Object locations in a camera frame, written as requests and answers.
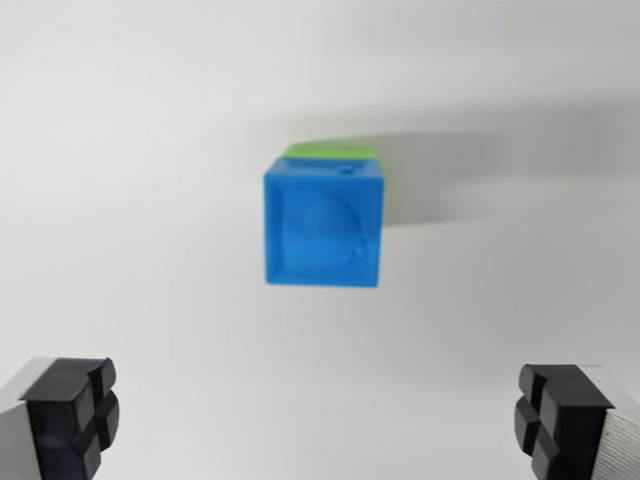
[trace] blue cube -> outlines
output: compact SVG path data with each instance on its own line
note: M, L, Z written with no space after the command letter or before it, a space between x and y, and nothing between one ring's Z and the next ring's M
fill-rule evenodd
M267 282L377 286L383 190L373 158L276 160L264 176Z

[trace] black rubber pad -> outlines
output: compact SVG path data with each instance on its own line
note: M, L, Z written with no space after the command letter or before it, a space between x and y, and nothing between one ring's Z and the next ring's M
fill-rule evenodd
M515 430L539 480L590 480L606 411L613 408L576 365L525 365Z
M42 480L93 478L118 429L115 381L110 359L61 358L24 394Z

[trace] green block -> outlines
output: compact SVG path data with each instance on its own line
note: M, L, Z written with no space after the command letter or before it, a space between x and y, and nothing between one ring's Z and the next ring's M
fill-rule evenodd
M289 158L323 158L327 160L378 160L373 147L339 146L321 143L297 143L282 154Z

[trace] white wall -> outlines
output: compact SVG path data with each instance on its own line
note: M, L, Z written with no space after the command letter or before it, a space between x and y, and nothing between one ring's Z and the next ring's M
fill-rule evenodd
M640 4L0 0L0 379L110 356L103 480L533 478L530 363L640 398ZM381 286L268 287L261 175L364 139Z

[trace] circular indentation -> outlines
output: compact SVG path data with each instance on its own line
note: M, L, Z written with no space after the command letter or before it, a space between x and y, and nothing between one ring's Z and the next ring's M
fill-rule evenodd
M307 210L305 231L314 237L341 237L352 239L358 234L358 217L343 200L322 197Z
M353 165L340 165L338 167L338 173L341 175L351 175L355 171L356 169L353 168Z

